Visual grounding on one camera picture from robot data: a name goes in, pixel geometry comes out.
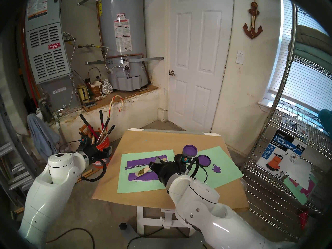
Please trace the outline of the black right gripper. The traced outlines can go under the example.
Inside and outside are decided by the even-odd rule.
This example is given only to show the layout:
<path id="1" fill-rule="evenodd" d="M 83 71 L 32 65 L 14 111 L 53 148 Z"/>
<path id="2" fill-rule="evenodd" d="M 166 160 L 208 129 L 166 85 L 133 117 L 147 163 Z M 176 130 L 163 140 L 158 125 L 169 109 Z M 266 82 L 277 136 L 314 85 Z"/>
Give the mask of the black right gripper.
<path id="1" fill-rule="evenodd" d="M 190 165 L 192 159 L 195 156 L 196 155 L 176 154 L 174 161 L 171 162 L 168 162 L 167 157 L 157 157 L 155 162 L 149 163 L 149 168 L 157 174 L 160 182 L 168 190 L 175 179 L 177 179 L 179 176 L 189 174 L 189 170 L 187 170 L 187 164 Z"/>

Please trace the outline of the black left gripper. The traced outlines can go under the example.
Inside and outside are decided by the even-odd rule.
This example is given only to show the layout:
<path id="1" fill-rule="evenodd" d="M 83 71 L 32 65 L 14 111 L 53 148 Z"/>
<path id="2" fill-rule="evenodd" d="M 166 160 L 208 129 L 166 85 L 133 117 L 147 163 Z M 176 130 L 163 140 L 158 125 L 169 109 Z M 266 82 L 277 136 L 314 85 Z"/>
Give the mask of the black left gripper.
<path id="1" fill-rule="evenodd" d="M 88 157 L 88 166 L 95 165 L 95 166 L 103 166 L 104 160 L 101 158 L 111 158 L 113 152 L 113 147 L 105 147 L 103 151 L 100 151 L 97 148 L 96 144 L 88 144 L 86 145 L 86 155 Z"/>

